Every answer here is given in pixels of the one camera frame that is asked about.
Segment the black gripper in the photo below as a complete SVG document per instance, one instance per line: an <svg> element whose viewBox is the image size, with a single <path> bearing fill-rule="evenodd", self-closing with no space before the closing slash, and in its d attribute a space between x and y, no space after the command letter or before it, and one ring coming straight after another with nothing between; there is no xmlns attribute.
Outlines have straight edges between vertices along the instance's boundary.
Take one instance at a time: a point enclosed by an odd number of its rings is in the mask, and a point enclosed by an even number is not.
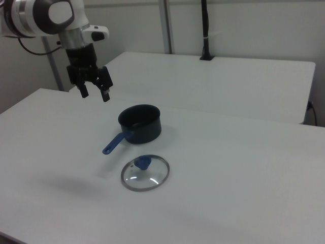
<svg viewBox="0 0 325 244"><path fill-rule="evenodd" d="M100 88L104 102L110 100L110 87L113 86L107 67L98 67L94 46L89 44L79 49L67 49L66 53L70 65L67 66L68 75L72 84L75 84L82 98L89 96L85 82L91 82Z"/></svg>

